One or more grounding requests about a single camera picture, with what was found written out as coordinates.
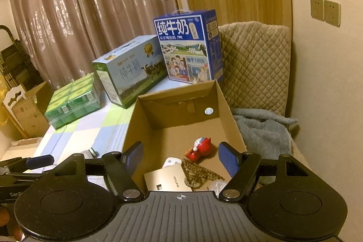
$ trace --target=electrical socket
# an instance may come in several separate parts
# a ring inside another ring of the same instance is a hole
[[[324,21],[324,0],[310,0],[311,17]]]
[[[340,27],[341,5],[338,2],[324,0],[325,22]]]

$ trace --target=green packaged box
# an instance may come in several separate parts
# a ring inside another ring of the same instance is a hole
[[[88,74],[54,92],[45,117],[55,129],[100,109],[93,75]]]

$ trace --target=blue gripper pad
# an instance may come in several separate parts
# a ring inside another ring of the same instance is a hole
[[[31,169],[37,169],[53,165],[53,163],[54,163],[54,158],[52,155],[43,155],[39,157],[28,158],[27,161],[25,162],[25,167],[31,170]]]
[[[141,142],[136,142],[124,153],[122,153],[122,163],[129,176],[132,176],[142,161],[144,148]]]
[[[218,147],[218,158],[227,170],[230,177],[234,177],[237,171],[240,169],[238,166],[237,156],[228,149],[223,143]]]

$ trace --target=quilted cushion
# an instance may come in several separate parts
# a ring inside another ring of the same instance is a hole
[[[222,92],[230,107],[284,115],[290,75],[290,29],[260,22],[219,26]]]

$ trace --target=table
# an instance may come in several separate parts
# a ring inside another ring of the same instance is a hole
[[[164,78],[149,92],[185,85],[188,84]],[[35,169],[32,172],[41,173],[52,169],[73,153],[79,153],[91,147],[100,156],[111,151],[122,151],[134,105],[128,109],[123,109],[111,103],[105,92],[102,92],[100,97],[100,110],[73,121],[58,130],[55,130],[52,126],[49,127],[33,157],[51,154],[54,157],[54,165]],[[90,176],[88,179],[104,186],[102,177]]]

